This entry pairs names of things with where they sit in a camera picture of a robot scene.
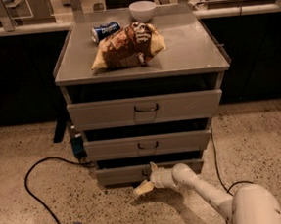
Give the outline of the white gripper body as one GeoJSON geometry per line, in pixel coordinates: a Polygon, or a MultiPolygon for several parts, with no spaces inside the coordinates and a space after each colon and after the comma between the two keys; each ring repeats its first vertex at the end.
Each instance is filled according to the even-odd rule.
{"type": "Polygon", "coordinates": [[[151,182],[156,188],[160,189],[175,189],[177,184],[172,178],[171,168],[157,168],[150,175],[151,182]]]}

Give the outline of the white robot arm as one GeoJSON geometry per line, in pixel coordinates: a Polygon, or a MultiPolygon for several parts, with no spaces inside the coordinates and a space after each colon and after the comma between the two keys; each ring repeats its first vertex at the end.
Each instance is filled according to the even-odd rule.
{"type": "Polygon", "coordinates": [[[259,184],[247,183],[231,196],[201,179],[186,164],[177,163],[173,168],[163,168],[151,162],[150,168],[149,180],[144,180],[133,190],[136,196],[156,188],[177,189],[184,186],[194,190],[229,224],[281,224],[279,202],[259,184]]]}

